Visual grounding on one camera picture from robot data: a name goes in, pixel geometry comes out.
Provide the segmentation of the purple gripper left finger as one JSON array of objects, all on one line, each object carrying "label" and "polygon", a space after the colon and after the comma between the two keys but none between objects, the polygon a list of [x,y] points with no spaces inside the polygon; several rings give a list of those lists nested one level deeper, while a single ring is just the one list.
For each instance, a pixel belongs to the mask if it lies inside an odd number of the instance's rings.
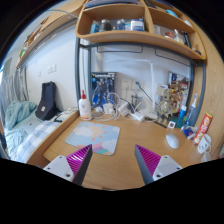
[{"label": "purple gripper left finger", "polygon": [[76,185],[82,185],[92,154],[92,145],[87,145],[66,157],[74,174],[73,183]]}]

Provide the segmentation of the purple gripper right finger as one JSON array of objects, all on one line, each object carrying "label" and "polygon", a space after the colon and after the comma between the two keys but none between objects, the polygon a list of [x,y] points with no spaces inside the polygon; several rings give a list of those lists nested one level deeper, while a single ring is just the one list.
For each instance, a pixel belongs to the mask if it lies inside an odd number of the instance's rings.
[{"label": "purple gripper right finger", "polygon": [[138,166],[140,168],[144,183],[152,183],[154,171],[161,157],[158,154],[140,145],[135,145],[135,157],[138,162]]}]

